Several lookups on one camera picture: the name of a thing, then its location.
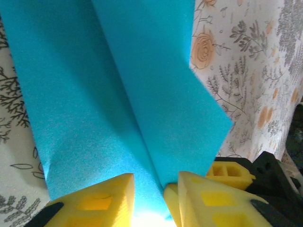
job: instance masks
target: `blue foam sheet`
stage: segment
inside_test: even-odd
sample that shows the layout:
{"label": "blue foam sheet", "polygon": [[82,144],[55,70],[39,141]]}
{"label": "blue foam sheet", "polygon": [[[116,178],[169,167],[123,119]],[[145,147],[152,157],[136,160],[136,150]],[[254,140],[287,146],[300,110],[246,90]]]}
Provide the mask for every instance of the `blue foam sheet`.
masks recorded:
{"label": "blue foam sheet", "polygon": [[195,1],[93,3],[162,186],[206,175],[231,122],[188,66]]}
{"label": "blue foam sheet", "polygon": [[135,215],[167,217],[163,186],[206,174],[231,122],[188,68],[193,5],[0,2],[52,199],[132,172]]}

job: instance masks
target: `yellow foam piece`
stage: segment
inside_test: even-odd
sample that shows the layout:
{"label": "yellow foam piece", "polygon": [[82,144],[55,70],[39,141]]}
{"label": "yellow foam piece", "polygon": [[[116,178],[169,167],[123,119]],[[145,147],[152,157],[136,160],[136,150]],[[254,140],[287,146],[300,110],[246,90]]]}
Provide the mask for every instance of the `yellow foam piece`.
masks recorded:
{"label": "yellow foam piece", "polygon": [[182,227],[179,209],[178,185],[170,183],[163,193],[164,200],[177,227]]}
{"label": "yellow foam piece", "polygon": [[213,162],[206,178],[245,190],[256,179],[249,170],[236,162]]}
{"label": "yellow foam piece", "polygon": [[271,227],[250,204],[261,197],[202,176],[179,172],[182,227]]}
{"label": "yellow foam piece", "polygon": [[64,206],[45,227],[129,227],[134,209],[134,175],[123,174],[48,204]]}

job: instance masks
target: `black plastic part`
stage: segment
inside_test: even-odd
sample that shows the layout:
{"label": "black plastic part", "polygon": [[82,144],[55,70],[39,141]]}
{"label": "black plastic part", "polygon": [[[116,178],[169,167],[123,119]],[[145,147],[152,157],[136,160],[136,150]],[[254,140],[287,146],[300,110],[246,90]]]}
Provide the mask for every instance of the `black plastic part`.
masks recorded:
{"label": "black plastic part", "polygon": [[247,192],[281,197],[303,208],[302,197],[293,190],[273,154],[263,151],[253,162],[253,166],[259,171],[257,179],[253,183],[258,187],[253,187],[252,184],[246,189]]}
{"label": "black plastic part", "polygon": [[251,200],[250,203],[273,227],[299,227],[289,221],[270,204],[266,204],[259,200]]}
{"label": "black plastic part", "polygon": [[57,202],[48,207],[44,207],[24,227],[44,227],[63,206],[63,202]]}
{"label": "black plastic part", "polygon": [[270,205],[275,207],[281,214],[283,214],[287,219],[291,220],[297,226],[303,227],[303,209],[296,206],[290,201],[280,197],[258,195],[269,202]]}

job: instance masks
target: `rectangular cutout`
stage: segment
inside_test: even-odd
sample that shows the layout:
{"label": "rectangular cutout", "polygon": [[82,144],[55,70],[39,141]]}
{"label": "rectangular cutout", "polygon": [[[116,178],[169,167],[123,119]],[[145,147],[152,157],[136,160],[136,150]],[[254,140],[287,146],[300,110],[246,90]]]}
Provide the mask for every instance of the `rectangular cutout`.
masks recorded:
{"label": "rectangular cutout", "polygon": [[227,175],[228,176],[242,176],[241,169],[235,167],[235,166],[227,166]]}
{"label": "rectangular cutout", "polygon": [[206,206],[234,206],[233,196],[225,192],[202,192],[202,200]]}
{"label": "rectangular cutout", "polygon": [[222,166],[213,166],[214,176],[224,176],[224,171]]}

